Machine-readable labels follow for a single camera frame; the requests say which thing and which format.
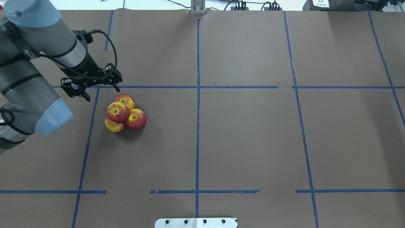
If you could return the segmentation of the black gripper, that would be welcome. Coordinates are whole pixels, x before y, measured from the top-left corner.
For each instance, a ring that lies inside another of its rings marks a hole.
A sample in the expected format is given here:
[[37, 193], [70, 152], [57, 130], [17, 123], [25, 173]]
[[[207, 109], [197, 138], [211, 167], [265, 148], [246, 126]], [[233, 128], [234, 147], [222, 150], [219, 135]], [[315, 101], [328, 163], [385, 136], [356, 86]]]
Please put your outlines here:
[[72, 84], [62, 84], [63, 91], [69, 97], [82, 97], [90, 102], [90, 96], [85, 91], [86, 87], [98, 84], [111, 85], [118, 93], [120, 92], [117, 84], [122, 82], [122, 75], [116, 65], [109, 63], [101, 68], [90, 54], [86, 54], [83, 61], [77, 66], [68, 69], [61, 67], [61, 70], [74, 84], [78, 85], [74, 87]]

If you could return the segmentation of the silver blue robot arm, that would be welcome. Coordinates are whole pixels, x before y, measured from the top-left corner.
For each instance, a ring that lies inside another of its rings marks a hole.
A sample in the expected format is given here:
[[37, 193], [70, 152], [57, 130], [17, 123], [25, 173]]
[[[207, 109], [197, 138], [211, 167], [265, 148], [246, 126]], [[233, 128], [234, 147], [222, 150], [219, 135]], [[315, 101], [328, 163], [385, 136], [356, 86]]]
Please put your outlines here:
[[99, 84], [120, 91], [122, 75], [114, 63], [101, 68], [87, 45], [101, 30], [72, 30], [49, 0], [7, 0], [1, 18], [1, 152], [23, 143], [33, 133], [48, 136], [73, 119], [65, 101], [32, 64], [47, 58], [66, 75], [61, 88], [69, 97], [90, 101], [86, 89]]

